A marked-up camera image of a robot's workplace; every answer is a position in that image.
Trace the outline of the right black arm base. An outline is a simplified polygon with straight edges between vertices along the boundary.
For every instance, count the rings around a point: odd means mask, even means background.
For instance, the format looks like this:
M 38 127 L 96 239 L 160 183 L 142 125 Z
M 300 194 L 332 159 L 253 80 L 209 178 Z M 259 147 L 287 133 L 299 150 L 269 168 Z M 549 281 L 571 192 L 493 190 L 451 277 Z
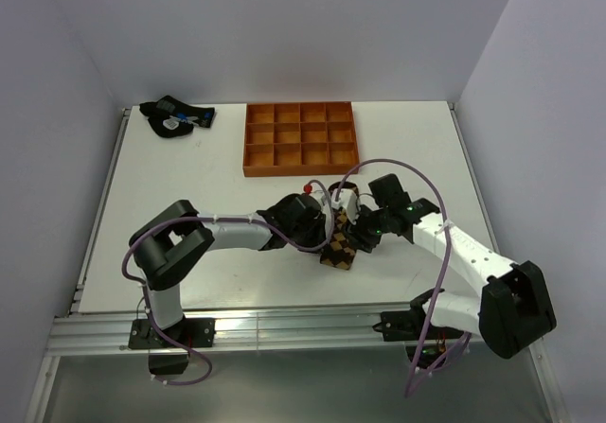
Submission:
M 380 314 L 380 321 L 373 325 L 372 329 L 380 333 L 385 342 L 414 342 L 420 337 L 424 319 L 424 313 L 415 309 L 384 311 Z M 429 325 L 426 339 L 455 340 L 462 335 L 463 332 L 455 328 Z

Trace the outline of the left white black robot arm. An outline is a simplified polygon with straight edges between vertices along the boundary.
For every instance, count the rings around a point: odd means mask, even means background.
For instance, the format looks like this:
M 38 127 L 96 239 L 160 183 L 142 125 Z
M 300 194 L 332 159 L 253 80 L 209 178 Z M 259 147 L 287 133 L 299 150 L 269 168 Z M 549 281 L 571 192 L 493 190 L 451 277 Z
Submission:
M 290 194 L 264 210 L 247 215 L 211 215 L 188 200 L 170 205 L 129 240 L 123 259 L 133 259 L 141 278 L 123 275 L 143 286 L 151 336 L 174 346 L 185 334 L 180 283 L 203 255 L 221 250 L 272 251 L 291 245 L 315 253 L 330 243 L 333 210 L 311 195 Z

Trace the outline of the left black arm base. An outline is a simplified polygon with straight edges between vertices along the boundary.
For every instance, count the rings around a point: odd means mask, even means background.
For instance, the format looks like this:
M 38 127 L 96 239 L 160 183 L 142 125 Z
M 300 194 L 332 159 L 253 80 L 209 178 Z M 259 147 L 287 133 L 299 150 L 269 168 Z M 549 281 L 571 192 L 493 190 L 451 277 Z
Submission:
M 215 319 L 184 317 L 175 326 L 163 329 L 163 332 L 168 338 L 189 348 L 207 348 L 214 342 Z M 157 333 L 147 318 L 133 321 L 128 341 L 129 349 L 150 350 L 174 347 L 174 344 Z

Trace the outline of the brown yellow argyle sock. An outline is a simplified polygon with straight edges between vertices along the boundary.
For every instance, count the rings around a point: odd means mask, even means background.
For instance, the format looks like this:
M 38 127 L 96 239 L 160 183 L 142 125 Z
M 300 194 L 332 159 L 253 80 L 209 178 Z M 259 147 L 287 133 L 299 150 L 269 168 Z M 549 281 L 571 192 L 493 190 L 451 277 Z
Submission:
M 346 182 L 343 188 L 353 188 L 359 192 L 358 186 L 351 182 Z M 350 246 L 345 237 L 345 227 L 349 220 L 344 212 L 337 212 L 332 209 L 332 213 L 335 217 L 333 234 L 330 237 L 329 244 L 321 250 L 320 263 L 328 267 L 348 271 L 357 253 L 357 250 Z

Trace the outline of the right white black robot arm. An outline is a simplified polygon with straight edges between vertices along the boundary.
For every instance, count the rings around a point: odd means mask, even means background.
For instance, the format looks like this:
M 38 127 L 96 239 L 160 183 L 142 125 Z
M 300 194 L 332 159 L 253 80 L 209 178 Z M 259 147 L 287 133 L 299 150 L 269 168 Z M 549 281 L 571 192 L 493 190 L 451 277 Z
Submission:
M 412 200 L 398 177 L 387 174 L 369 185 L 376 204 L 359 203 L 355 188 L 343 191 L 334 207 L 344 209 L 349 244 L 372 252 L 385 234 L 405 238 L 438 258 L 462 277 L 474 295 L 428 290 L 405 311 L 382 314 L 374 330 L 387 342 L 454 338 L 468 332 L 490 350 L 510 359 L 557 326 L 541 269 L 531 261 L 516 263 L 501 256 L 443 219 L 431 201 Z

